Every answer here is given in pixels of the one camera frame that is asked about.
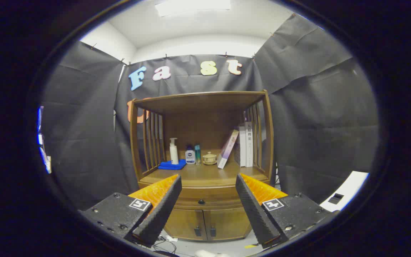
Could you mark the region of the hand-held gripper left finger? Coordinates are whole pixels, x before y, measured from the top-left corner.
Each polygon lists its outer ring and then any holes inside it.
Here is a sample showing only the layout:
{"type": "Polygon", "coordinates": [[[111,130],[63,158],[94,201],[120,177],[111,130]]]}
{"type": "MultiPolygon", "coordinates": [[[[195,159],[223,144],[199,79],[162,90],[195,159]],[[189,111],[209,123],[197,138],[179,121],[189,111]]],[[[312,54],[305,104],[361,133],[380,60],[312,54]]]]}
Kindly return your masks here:
{"type": "Polygon", "coordinates": [[[114,236],[152,247],[182,190],[174,174],[129,195],[114,192],[81,214],[114,236]]]}

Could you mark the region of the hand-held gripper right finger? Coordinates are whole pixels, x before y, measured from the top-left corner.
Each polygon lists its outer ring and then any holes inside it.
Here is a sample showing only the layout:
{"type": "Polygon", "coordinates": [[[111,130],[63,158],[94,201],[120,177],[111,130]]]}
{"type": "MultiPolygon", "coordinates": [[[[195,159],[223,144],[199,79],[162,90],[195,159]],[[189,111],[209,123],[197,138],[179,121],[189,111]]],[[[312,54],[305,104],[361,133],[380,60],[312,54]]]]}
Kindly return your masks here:
{"type": "Polygon", "coordinates": [[[273,247],[330,222],[338,211],[328,211],[305,194],[286,194],[245,174],[235,188],[253,232],[263,248],[273,247]]]}

